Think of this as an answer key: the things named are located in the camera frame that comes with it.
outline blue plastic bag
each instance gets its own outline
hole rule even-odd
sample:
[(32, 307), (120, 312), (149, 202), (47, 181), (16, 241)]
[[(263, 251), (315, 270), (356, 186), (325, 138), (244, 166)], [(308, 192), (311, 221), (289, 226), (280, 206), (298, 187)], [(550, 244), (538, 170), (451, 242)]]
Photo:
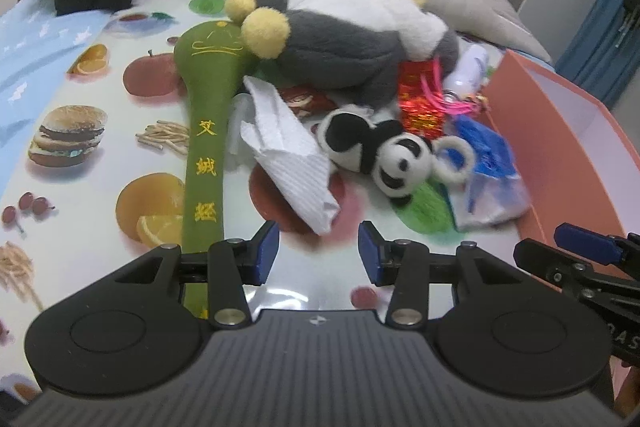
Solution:
[[(464, 188), (449, 190), (459, 230), (496, 225), (521, 216), (530, 207), (529, 193), (513, 164), (506, 140), (468, 116), (453, 121), (456, 134), (476, 152), (474, 172)], [(458, 166), (462, 158), (449, 152)]]

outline red packet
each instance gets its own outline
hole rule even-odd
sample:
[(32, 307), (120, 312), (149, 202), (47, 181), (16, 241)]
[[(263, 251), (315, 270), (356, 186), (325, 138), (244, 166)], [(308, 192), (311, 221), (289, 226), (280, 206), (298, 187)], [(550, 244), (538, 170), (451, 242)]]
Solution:
[(336, 103), (324, 92), (311, 86), (281, 87), (278, 93), (298, 118), (337, 109)]
[(431, 105), (420, 83), (423, 73), (434, 90), (433, 60), (400, 62), (398, 73), (398, 105), (404, 130), (429, 140), (439, 138), (443, 135), (445, 113)]

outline metal screw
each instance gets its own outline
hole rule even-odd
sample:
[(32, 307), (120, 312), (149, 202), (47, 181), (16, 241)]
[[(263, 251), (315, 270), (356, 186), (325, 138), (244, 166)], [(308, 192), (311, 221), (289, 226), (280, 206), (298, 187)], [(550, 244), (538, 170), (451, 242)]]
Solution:
[(422, 314), (411, 308), (400, 308), (391, 314), (391, 320), (401, 326), (413, 326), (422, 320)]
[(246, 315), (236, 308), (224, 308), (213, 315), (213, 320), (224, 326), (237, 326), (244, 322)]

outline orange box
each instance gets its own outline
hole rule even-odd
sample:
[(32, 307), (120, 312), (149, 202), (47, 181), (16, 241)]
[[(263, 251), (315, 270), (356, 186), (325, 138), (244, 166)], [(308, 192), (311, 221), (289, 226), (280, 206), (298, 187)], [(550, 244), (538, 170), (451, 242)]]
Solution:
[(564, 222), (604, 235), (640, 232), (640, 156), (601, 102), (513, 52), (484, 94), (491, 112), (481, 120), (510, 143), (530, 192), (520, 237), (554, 247)]

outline green plush stick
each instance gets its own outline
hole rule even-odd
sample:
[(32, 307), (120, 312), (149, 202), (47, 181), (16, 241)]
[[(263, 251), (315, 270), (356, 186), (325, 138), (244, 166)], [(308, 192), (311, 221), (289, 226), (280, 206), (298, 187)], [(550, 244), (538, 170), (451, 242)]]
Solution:
[[(240, 28), (205, 22), (175, 45), (175, 64), (189, 93), (190, 139), (182, 216), (182, 251), (207, 251), (224, 239), (222, 179), (231, 99), (257, 59), (244, 47)], [(187, 286), (184, 305), (196, 316), (207, 309), (204, 284)]]

